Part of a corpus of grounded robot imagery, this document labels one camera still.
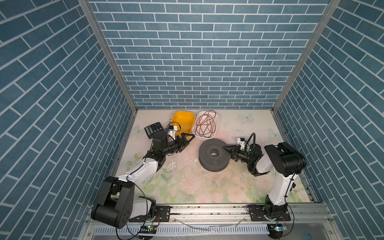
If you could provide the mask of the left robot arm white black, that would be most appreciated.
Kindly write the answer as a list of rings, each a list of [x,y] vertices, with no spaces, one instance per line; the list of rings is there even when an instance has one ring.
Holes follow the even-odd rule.
[[[146,222],[156,217],[156,200],[146,197],[143,191],[136,199],[135,189],[164,165],[166,156],[182,152],[195,135],[182,133],[170,142],[168,138],[166,132],[155,135],[140,164],[125,174],[103,180],[91,211],[92,220],[121,229],[129,221]]]

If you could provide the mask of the grey perforated cable spool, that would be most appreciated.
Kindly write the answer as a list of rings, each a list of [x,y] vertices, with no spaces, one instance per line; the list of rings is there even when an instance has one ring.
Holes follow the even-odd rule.
[[[231,155],[224,149],[227,144],[219,139],[204,141],[199,148],[199,162],[209,172],[220,172],[230,162]]]

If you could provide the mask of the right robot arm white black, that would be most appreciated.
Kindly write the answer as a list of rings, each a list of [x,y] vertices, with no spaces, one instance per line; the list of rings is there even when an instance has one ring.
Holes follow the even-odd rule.
[[[305,157],[287,142],[266,145],[264,151],[258,144],[243,148],[241,145],[226,145],[223,149],[232,160],[246,163],[248,171],[255,177],[267,175],[275,169],[275,180],[266,196],[263,214],[270,221],[280,217],[290,220],[287,198],[294,187],[294,180],[307,165]]]

